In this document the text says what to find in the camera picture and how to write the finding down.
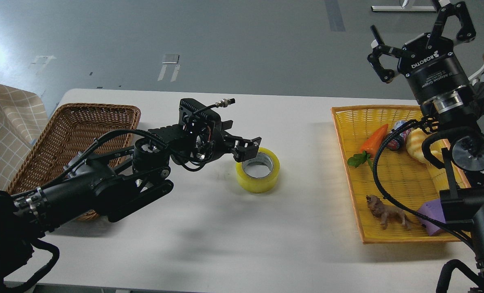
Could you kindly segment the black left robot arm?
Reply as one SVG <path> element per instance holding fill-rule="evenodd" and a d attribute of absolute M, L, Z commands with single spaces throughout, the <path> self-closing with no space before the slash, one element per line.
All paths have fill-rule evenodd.
<path fill-rule="evenodd" d="M 256 158 L 261 137 L 231 135 L 214 108 L 192 98 L 179 103 L 179 122 L 166 127 L 109 131 L 75 156 L 53 180 L 10 195 L 0 190 L 0 293 L 24 293 L 59 260 L 47 232 L 95 211 L 115 223 L 169 194 L 170 161 L 188 171 L 231 153 L 236 162 Z"/>

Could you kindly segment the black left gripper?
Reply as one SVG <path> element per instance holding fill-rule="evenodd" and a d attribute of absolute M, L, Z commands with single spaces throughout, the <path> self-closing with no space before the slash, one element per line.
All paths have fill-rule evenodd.
<path fill-rule="evenodd" d="M 232 136 L 226 130 L 232 128 L 232 122 L 207 124 L 205 122 L 193 123 L 193 159 L 195 163 L 208 163 L 216 161 L 225 154 L 232 154 L 234 161 L 244 162 L 256 158 L 262 141 L 261 137 L 244 139 Z"/>

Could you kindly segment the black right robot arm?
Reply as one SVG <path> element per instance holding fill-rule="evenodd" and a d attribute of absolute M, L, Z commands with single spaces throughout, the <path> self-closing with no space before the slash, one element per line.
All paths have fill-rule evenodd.
<path fill-rule="evenodd" d="M 466 3 L 434 0 L 437 18 L 432 31 L 406 42 L 402 48 L 386 45 L 376 26 L 371 26 L 375 45 L 367 57 L 381 81 L 405 76 L 422 110 L 421 120 L 409 120 L 387 136 L 374 157 L 374 183 L 384 199 L 421 219 L 430 221 L 467 244 L 475 254 L 478 273 L 463 262 L 451 260 L 442 270 L 436 287 L 446 293 L 454 269 L 475 283 L 472 292 L 484 293 L 484 186 L 460 189 L 452 165 L 464 171 L 484 171 L 484 134 L 477 121 L 484 115 L 484 83 L 469 82 L 453 49 L 473 41 L 476 30 Z M 409 128 L 422 128 L 429 136 L 423 141 L 425 158 L 445 169 L 448 190 L 440 191 L 445 223 L 411 210 L 394 199 L 380 183 L 377 165 L 380 154 L 396 135 Z"/>

